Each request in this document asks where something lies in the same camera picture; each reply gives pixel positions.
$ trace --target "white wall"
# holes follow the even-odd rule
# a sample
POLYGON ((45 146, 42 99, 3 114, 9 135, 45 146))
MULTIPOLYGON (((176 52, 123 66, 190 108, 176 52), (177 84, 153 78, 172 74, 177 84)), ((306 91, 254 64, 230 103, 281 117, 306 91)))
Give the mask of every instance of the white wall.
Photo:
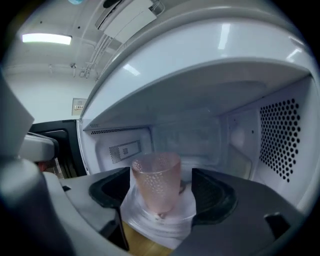
POLYGON ((93 78, 63 73, 18 73, 5 75, 13 93, 34 117, 34 124, 78 119, 71 115, 73 98, 87 99, 95 85, 93 78))

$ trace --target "wall sign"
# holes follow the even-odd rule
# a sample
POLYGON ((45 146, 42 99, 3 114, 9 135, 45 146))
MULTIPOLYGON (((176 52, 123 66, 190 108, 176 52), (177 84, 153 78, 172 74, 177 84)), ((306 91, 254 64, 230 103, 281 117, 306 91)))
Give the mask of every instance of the wall sign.
POLYGON ((80 116, 86 104, 86 98, 73 98, 72 100, 72 116, 80 116))

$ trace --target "ceiling light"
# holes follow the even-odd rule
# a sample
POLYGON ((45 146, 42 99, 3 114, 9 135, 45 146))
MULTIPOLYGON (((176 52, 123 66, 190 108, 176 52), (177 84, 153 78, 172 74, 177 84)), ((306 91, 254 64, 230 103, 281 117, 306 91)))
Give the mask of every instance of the ceiling light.
POLYGON ((22 35, 22 41, 24 43, 46 42, 46 43, 70 45, 71 39, 72 37, 69 35, 60 35, 60 34, 35 33, 35 34, 22 35))

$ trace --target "ceiling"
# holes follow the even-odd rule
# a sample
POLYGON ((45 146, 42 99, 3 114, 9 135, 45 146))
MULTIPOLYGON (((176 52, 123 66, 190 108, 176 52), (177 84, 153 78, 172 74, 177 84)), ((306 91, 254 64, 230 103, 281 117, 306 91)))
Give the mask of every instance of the ceiling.
MULTIPOLYGON (((161 0, 165 10, 185 0, 161 0)), ((88 67, 95 47, 104 35, 95 26, 103 11, 104 0, 84 0, 74 5, 68 0, 52 0, 35 11, 18 31, 2 69, 5 75, 23 72, 70 73, 80 76, 88 67), (72 36, 71 44, 23 43, 22 35, 49 33, 72 36), (75 63, 75 72, 71 65, 75 63)), ((115 39, 90 68, 89 78, 97 79, 109 59, 120 47, 115 39)))

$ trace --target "pink glass cup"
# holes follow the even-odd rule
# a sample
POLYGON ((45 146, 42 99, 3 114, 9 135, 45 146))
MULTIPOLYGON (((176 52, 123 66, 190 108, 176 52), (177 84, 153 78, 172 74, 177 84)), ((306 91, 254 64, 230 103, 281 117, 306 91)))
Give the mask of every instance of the pink glass cup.
POLYGON ((136 184, 147 207, 156 214, 169 212, 178 201, 181 161, 174 152, 141 155, 132 162, 136 184))

